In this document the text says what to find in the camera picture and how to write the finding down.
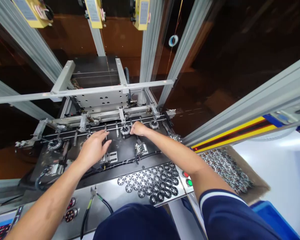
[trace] red button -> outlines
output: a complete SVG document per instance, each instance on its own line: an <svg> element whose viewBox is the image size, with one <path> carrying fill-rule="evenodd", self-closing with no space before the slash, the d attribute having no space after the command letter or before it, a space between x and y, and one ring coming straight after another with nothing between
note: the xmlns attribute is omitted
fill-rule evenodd
<svg viewBox="0 0 300 240"><path fill-rule="evenodd" d="M185 176L185 177L189 177L189 174L186 173L185 171L182 171L182 175Z"/></svg>

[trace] stack of bearings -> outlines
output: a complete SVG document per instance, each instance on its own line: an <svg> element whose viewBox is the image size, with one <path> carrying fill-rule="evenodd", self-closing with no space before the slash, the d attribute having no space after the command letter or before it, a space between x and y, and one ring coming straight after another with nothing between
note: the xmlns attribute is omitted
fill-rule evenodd
<svg viewBox="0 0 300 240"><path fill-rule="evenodd" d="M200 157L237 193L246 193L253 183L248 176L242 172L237 163L225 149L218 148L200 154Z"/></svg>

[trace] navy shirt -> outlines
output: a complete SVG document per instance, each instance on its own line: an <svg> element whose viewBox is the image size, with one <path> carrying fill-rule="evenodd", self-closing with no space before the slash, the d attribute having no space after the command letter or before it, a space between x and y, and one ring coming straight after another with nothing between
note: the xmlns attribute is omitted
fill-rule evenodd
<svg viewBox="0 0 300 240"><path fill-rule="evenodd" d="M199 201L204 232L213 239L280 239L276 232L236 194L212 189ZM104 220L93 237L99 239L180 239L163 207L127 204Z"/></svg>

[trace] white stripe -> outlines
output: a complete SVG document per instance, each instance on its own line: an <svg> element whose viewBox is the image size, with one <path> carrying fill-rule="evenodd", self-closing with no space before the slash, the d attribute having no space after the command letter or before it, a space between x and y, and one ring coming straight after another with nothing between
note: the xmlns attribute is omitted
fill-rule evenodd
<svg viewBox="0 0 300 240"><path fill-rule="evenodd" d="M226 196L226 197L232 197L232 198L235 198L237 200L240 200L241 202L243 202L244 204L246 204L241 198L231 194L231 193L225 193L225 192L210 192L210 193L207 193L206 195L204 195L200 201L200 211L201 211L201 216L202 216L202 219L203 219L203 230L207 236L207 232L206 232L206 226L204 225L204 218L203 218L203 214L202 214L202 206L203 206L203 203L205 200L207 200L208 198L210 197L214 197L214 196Z"/></svg>

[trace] person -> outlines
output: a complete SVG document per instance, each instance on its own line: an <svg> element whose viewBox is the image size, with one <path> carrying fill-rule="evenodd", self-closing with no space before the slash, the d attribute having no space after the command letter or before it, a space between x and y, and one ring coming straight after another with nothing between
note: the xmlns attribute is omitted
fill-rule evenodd
<svg viewBox="0 0 300 240"><path fill-rule="evenodd" d="M51 239L83 174L106 153L111 140L101 130L83 144L78 158L36 201L7 235L11 239ZM280 239L274 230L196 153L140 122L130 134L145 136L170 160L189 174L211 239ZM179 239L176 227L162 207L128 204L115 211L96 229L94 239Z"/></svg>

